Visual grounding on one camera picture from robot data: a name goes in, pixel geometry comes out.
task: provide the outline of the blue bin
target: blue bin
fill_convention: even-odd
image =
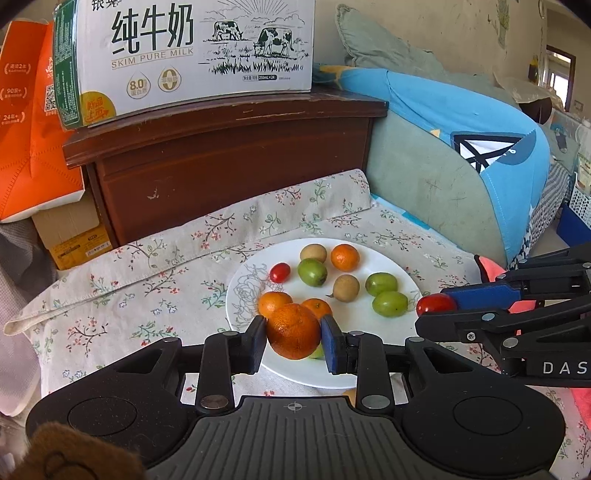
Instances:
[[[570,247],[591,242],[591,228],[585,225],[567,205],[562,208],[562,215],[556,233]]]

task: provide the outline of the orange bag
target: orange bag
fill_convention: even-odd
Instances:
[[[53,93],[53,23],[14,21],[0,53],[0,222],[77,202],[80,167],[68,170]]]

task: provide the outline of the cherry tomato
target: cherry tomato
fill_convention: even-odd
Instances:
[[[446,293],[427,295],[417,302],[417,315],[427,312],[450,312],[457,310],[456,301]]]
[[[283,283],[290,276],[291,268],[286,263],[278,263],[269,272],[269,280],[273,283]]]

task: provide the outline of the wooden drawer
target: wooden drawer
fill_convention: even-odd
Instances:
[[[83,129],[64,153],[88,165],[111,240],[122,245],[252,196],[364,169],[373,118],[387,106],[338,94],[163,109]]]

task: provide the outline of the stain on wall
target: stain on wall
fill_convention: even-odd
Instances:
[[[501,48],[506,48],[505,39],[509,31],[509,3],[507,0],[499,0],[496,5],[496,17],[499,19],[498,40]]]

